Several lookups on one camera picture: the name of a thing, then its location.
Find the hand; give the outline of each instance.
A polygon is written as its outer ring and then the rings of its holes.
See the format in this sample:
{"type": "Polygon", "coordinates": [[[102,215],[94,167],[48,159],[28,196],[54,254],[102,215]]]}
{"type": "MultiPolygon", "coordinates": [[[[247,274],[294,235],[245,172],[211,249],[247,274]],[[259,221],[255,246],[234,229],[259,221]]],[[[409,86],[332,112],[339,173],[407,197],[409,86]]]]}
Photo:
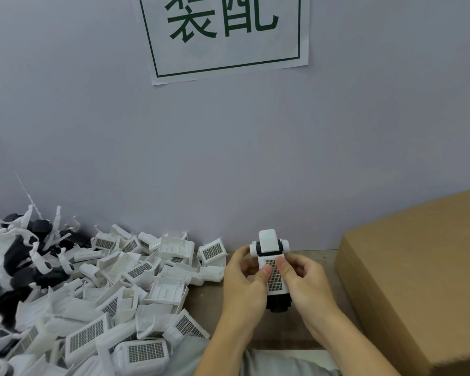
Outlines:
{"type": "Polygon", "coordinates": [[[341,314],[324,268],[305,256],[285,254],[285,258],[277,258],[276,266],[307,329],[322,342],[323,326],[332,316],[341,314]]]}
{"type": "Polygon", "coordinates": [[[248,343],[266,309],[267,283],[272,267],[265,265],[259,270],[257,259],[244,259],[247,253],[249,246],[238,249],[225,268],[220,322],[233,326],[248,343]],[[251,275],[254,275],[253,282],[247,279],[251,275]]]}

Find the person's left hand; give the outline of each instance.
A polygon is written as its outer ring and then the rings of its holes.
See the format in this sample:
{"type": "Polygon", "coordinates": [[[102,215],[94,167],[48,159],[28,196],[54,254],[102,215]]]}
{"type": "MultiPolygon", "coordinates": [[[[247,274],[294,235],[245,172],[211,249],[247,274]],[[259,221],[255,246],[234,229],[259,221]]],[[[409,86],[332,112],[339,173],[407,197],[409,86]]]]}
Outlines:
{"type": "Polygon", "coordinates": [[[247,253],[248,245],[235,251],[225,268],[220,321],[231,325],[250,341],[266,309],[267,283],[273,268],[267,264],[259,270],[257,259],[244,259],[247,253]],[[247,279],[251,275],[254,275],[253,282],[247,279]]]}

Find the cardboard box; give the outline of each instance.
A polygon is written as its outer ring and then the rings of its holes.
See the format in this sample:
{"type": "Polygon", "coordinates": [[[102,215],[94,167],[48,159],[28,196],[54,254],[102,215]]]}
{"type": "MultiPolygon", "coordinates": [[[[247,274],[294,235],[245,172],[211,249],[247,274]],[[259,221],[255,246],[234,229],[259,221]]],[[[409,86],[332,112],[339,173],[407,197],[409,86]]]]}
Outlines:
{"type": "Polygon", "coordinates": [[[345,233],[336,266],[403,376],[470,376],[470,190],[345,233]]]}

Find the person's right hand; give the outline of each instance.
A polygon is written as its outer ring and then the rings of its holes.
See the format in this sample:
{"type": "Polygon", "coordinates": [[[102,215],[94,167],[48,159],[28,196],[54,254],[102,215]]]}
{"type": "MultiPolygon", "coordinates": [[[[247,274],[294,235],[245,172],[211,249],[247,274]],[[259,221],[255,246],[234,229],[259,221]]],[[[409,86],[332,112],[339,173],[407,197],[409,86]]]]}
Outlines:
{"type": "Polygon", "coordinates": [[[285,258],[275,260],[277,268],[307,329],[322,342],[322,326],[341,314],[324,268],[305,256],[285,254],[285,258]]]}

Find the black base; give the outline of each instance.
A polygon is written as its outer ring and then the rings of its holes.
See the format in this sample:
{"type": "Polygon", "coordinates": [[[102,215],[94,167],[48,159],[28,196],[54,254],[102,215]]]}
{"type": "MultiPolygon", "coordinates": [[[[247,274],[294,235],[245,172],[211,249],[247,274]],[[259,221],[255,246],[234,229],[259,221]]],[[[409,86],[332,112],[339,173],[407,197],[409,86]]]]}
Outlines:
{"type": "Polygon", "coordinates": [[[283,313],[291,307],[291,295],[287,294],[276,294],[269,295],[267,297],[267,309],[272,313],[283,313]]]}

